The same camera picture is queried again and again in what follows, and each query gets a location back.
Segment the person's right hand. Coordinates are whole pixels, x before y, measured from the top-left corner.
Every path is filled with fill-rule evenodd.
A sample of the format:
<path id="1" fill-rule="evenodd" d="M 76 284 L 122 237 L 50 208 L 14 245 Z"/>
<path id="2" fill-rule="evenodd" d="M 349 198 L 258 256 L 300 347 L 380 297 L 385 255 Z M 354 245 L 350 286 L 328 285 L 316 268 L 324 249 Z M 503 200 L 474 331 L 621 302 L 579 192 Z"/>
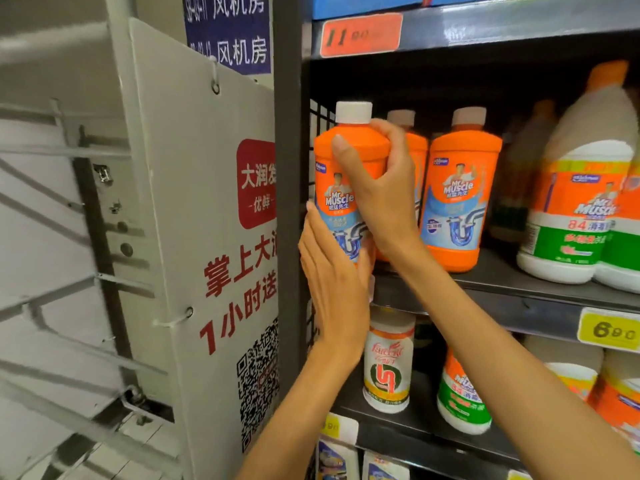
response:
<path id="1" fill-rule="evenodd" d="M 422 244 L 414 210 L 415 167 L 402 128 L 372 119 L 370 126 L 390 142 L 387 170 L 373 178 L 356 149 L 336 136 L 333 154 L 355 192 L 359 211 L 382 254 L 405 281 L 420 278 L 433 264 Z"/>

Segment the person's left hand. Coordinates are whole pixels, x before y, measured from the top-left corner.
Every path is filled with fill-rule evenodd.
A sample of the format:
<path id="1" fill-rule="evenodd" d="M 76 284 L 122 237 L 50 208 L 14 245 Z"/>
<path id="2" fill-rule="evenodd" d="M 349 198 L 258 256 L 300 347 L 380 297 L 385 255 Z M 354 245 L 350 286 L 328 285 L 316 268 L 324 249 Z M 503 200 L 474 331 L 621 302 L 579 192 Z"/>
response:
<path id="1" fill-rule="evenodd" d="M 353 370 L 363 354 L 370 327 L 370 293 L 358 281 L 357 264 L 341 250 L 312 201 L 298 243 L 300 262 L 307 278 L 319 328 L 319 345 L 325 360 L 336 360 Z M 364 246 L 373 247 L 370 235 Z"/>

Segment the orange drain cleaner bottle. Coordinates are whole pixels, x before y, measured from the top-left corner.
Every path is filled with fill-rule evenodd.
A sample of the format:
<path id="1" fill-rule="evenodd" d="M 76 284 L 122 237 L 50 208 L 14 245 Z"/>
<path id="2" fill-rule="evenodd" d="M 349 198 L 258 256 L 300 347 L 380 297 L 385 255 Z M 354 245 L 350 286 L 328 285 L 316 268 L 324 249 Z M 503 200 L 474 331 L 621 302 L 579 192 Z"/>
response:
<path id="1" fill-rule="evenodd" d="M 375 119 L 373 127 L 390 141 L 387 168 L 376 179 L 376 199 L 373 231 L 376 243 L 376 259 L 389 262 L 386 249 L 400 245 L 419 236 L 419 212 L 424 170 L 428 152 L 428 140 L 412 131 L 415 112 L 390 111 L 388 122 L 380 125 Z"/>
<path id="2" fill-rule="evenodd" d="M 420 236 L 449 273 L 466 273 L 478 262 L 479 245 L 502 138 L 484 130 L 481 106 L 454 111 L 451 131 L 429 149 Z"/>
<path id="3" fill-rule="evenodd" d="M 314 140 L 315 204 L 325 224 L 348 259 L 358 263 L 364 238 L 369 233 L 356 204 L 356 194 L 332 151 L 332 140 L 342 136 L 356 149 L 364 169 L 373 178 L 386 168 L 390 142 L 371 128 L 372 102 L 338 102 L 335 124 Z"/>

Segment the person's right forearm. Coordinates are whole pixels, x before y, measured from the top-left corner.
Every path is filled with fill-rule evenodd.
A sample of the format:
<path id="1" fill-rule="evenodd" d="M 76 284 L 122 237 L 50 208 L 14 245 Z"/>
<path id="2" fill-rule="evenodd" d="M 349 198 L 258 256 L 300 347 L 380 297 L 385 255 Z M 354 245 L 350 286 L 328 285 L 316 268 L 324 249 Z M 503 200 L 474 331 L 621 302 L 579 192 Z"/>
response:
<path id="1" fill-rule="evenodd" d="M 533 480 L 640 480 L 640 458 L 478 306 L 420 238 L 383 252 L 420 300 Z"/>

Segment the person's left forearm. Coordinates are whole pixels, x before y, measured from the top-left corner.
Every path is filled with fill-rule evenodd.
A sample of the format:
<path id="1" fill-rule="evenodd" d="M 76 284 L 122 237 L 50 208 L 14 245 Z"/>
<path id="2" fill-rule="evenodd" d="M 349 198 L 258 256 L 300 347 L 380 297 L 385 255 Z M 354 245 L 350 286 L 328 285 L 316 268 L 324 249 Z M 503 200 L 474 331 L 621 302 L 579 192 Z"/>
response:
<path id="1" fill-rule="evenodd" d="M 235 480 L 304 480 L 325 419 L 360 361 L 364 341 L 320 339 Z"/>

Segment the dark metal shelving unit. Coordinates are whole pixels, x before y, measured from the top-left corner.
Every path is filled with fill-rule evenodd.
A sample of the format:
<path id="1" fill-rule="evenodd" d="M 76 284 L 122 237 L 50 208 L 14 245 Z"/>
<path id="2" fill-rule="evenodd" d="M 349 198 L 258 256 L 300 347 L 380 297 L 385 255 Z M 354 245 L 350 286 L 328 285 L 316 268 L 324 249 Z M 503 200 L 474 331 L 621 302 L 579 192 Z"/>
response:
<path id="1" fill-rule="evenodd" d="M 281 395 L 293 386 L 311 345 L 310 296 L 298 257 L 310 179 L 311 116 L 326 116 L 341 98 L 366 96 L 374 114 L 395 103 L 416 108 L 420 128 L 444 128 L 454 103 L 487 104 L 490 128 L 501 129 L 510 110 L 523 110 L 534 96 L 568 102 L 584 85 L 587 69 L 605 55 L 640 61 L 640 0 L 480 0 L 438 7 L 402 2 L 399 49 L 391 53 L 323 59 L 325 20 L 312 21 L 314 0 L 272 0 L 276 163 L 278 177 L 278 323 Z M 478 265 L 453 279 L 501 326 L 520 334 L 577 345 L 585 306 L 640 314 L 640 296 L 597 283 L 545 282 L 516 268 L 515 250 L 482 243 Z M 396 415 L 375 412 L 358 386 L 362 365 L 349 377 L 335 411 L 358 421 L 357 446 L 407 460 L 420 472 L 455 480 L 506 480 L 522 470 L 516 450 L 492 426 L 467 436 L 436 411 L 436 377 L 444 343 L 418 353 L 415 397 Z"/>

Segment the white bottle red green label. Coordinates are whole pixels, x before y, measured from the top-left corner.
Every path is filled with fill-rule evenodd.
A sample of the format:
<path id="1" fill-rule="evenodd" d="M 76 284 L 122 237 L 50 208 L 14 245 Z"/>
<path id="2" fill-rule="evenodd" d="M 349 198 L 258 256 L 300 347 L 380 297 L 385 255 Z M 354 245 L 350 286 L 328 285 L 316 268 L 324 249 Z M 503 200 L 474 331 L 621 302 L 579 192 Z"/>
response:
<path id="1" fill-rule="evenodd" d="M 415 323 L 415 316 L 407 312 L 371 306 L 363 395 L 382 413 L 399 413 L 409 405 Z"/>

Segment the orange price tag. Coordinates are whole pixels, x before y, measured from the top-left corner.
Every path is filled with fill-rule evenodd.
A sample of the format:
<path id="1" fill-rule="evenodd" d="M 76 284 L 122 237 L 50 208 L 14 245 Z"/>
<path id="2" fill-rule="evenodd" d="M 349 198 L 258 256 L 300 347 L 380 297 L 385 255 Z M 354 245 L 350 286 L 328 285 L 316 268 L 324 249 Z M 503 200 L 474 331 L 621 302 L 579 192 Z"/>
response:
<path id="1" fill-rule="evenodd" d="M 404 16 L 382 13 L 327 20 L 322 24 L 319 56 L 323 59 L 395 52 Z"/>

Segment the blue product box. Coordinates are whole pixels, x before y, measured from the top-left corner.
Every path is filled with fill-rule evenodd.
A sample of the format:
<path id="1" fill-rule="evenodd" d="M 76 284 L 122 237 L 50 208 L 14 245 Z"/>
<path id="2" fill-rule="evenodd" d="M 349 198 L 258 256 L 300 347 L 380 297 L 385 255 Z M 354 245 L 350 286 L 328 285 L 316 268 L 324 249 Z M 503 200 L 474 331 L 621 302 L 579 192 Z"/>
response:
<path id="1" fill-rule="evenodd" d="M 484 0 L 313 0 L 312 19 L 327 20 L 402 7 L 429 7 L 465 4 Z"/>

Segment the small yellow price tag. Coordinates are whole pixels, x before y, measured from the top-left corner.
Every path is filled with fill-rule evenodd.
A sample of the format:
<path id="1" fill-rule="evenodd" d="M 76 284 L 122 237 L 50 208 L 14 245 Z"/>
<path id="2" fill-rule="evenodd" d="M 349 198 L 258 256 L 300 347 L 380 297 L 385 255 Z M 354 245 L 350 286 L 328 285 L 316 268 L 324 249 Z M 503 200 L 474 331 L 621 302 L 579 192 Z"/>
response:
<path id="1" fill-rule="evenodd" d="M 357 445 L 359 423 L 357 420 L 329 412 L 321 429 L 321 436 L 344 445 Z"/>

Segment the white bottle green orange label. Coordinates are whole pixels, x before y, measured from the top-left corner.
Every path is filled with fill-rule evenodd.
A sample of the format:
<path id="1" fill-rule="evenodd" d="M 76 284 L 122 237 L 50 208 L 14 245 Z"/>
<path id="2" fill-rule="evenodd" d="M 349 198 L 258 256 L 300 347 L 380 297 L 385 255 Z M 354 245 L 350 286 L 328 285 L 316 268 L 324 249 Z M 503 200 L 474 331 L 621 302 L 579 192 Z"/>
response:
<path id="1" fill-rule="evenodd" d="M 492 416 L 448 347 L 436 396 L 443 419 L 455 430 L 478 436 L 492 426 Z"/>

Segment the white sign board red print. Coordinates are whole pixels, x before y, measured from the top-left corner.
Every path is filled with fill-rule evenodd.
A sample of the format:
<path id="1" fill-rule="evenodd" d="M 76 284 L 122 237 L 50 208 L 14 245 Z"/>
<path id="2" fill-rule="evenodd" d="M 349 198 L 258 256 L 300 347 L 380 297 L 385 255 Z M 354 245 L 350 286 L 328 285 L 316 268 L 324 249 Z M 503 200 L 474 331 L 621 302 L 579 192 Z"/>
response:
<path id="1" fill-rule="evenodd" d="M 274 92 L 133 19 L 141 126 L 189 480 L 234 480 L 278 391 Z"/>

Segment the white blue product packet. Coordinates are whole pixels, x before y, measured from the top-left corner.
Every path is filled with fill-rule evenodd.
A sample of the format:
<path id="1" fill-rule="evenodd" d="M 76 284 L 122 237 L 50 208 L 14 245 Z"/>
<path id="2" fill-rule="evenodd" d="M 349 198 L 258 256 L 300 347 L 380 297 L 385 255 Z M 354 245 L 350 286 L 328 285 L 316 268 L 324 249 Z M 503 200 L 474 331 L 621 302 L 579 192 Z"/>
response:
<path id="1" fill-rule="evenodd" d="M 321 437 L 316 449 L 315 480 L 361 480 L 355 447 Z"/>
<path id="2" fill-rule="evenodd" d="M 411 480 L 409 467 L 376 453 L 365 451 L 362 480 Z"/>

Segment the white bleach bottle orange cap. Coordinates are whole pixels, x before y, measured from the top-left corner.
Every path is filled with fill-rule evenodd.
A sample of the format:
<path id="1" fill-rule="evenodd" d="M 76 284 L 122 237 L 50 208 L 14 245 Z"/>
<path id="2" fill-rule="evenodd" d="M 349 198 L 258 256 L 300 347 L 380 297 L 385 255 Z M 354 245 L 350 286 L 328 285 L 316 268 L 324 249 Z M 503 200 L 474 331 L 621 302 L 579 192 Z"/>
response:
<path id="1" fill-rule="evenodd" d="M 594 277 L 636 152 L 628 68 L 627 60 L 596 65 L 549 137 L 516 256 L 529 275 L 564 284 Z"/>
<path id="2" fill-rule="evenodd" d="M 613 289 L 640 295 L 640 141 L 617 206 L 593 279 Z"/>

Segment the white metal rack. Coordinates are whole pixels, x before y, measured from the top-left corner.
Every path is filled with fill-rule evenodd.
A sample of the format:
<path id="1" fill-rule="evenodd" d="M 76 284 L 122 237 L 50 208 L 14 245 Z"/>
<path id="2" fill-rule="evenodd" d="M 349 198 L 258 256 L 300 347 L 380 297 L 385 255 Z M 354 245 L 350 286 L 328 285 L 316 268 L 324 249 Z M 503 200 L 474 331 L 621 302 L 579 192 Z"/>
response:
<path id="1" fill-rule="evenodd" d="M 137 0 L 0 0 L 0 480 L 182 480 L 140 354 Z"/>

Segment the blue wall sign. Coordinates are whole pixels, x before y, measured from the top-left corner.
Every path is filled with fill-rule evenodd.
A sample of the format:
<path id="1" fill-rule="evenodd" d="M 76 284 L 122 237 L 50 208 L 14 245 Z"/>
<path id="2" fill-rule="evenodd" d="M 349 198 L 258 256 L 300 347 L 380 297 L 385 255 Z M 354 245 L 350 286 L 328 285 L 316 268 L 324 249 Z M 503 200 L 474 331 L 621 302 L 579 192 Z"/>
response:
<path id="1" fill-rule="evenodd" d="M 182 0 L 189 48 L 247 76 L 272 74 L 271 0 Z"/>

